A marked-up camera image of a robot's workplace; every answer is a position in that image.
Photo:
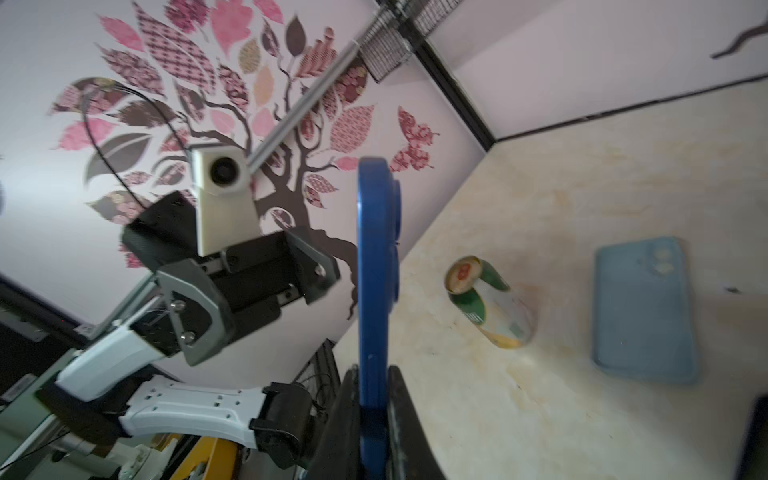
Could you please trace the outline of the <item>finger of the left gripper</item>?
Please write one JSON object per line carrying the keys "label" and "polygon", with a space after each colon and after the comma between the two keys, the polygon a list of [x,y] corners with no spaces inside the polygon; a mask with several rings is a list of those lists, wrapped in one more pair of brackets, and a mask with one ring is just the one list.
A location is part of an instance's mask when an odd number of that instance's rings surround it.
{"label": "finger of the left gripper", "polygon": [[219,258],[201,263],[183,259],[156,272],[173,332],[186,363],[192,367],[218,355],[235,340],[234,314],[214,282],[214,277],[223,272]]}
{"label": "finger of the left gripper", "polygon": [[290,256],[296,265],[298,288],[307,304],[315,303],[340,279],[336,258],[313,240],[306,227],[286,230],[285,237]]}

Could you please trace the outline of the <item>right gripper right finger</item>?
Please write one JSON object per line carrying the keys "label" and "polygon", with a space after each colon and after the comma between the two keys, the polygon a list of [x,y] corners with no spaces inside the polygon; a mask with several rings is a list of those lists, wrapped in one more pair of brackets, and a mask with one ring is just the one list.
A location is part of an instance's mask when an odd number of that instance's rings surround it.
{"label": "right gripper right finger", "polygon": [[388,367],[387,478],[445,480],[435,459],[399,367]]}

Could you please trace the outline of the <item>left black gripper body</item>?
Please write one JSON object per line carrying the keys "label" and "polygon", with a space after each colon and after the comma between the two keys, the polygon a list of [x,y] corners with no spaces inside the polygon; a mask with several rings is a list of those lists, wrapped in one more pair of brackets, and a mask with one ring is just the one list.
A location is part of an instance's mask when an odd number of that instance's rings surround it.
{"label": "left black gripper body", "polygon": [[133,330],[167,356],[182,353],[173,332],[170,313],[156,279],[157,270],[183,259],[201,263],[223,262],[224,272],[214,277],[234,314],[235,341],[278,319],[279,297],[300,296],[296,265],[285,232],[262,236],[207,257],[197,254],[195,209],[180,193],[163,197],[123,230],[123,245],[154,275],[161,293],[157,307],[142,315]]}

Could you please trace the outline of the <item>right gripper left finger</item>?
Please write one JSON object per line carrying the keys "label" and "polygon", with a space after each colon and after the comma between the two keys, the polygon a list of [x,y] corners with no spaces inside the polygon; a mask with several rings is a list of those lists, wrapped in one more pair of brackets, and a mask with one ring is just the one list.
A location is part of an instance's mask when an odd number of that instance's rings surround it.
{"label": "right gripper left finger", "polygon": [[360,466],[359,368],[351,367],[331,409],[328,422],[307,469],[308,480],[362,478]]}

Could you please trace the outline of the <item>black phone sideways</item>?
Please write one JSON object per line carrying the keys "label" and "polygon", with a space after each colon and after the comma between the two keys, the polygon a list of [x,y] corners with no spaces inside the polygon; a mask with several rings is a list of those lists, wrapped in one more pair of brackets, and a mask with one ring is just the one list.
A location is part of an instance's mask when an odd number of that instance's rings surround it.
{"label": "black phone sideways", "polygon": [[753,403],[744,435],[736,480],[767,480],[767,395]]}

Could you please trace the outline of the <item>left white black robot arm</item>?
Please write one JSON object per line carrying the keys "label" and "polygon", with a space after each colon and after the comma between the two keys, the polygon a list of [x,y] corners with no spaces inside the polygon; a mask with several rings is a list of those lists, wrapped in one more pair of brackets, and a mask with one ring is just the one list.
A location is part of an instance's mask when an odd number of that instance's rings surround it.
{"label": "left white black robot arm", "polygon": [[149,434],[228,440],[307,467],[326,417],[297,383],[216,390],[147,368],[182,354],[196,366],[276,321],[284,306],[313,303],[338,281],[336,259],[303,227],[254,237],[200,256],[196,212],[175,192],[123,231],[126,247],[153,273],[157,293],[90,345],[37,398],[73,434],[96,446]]}

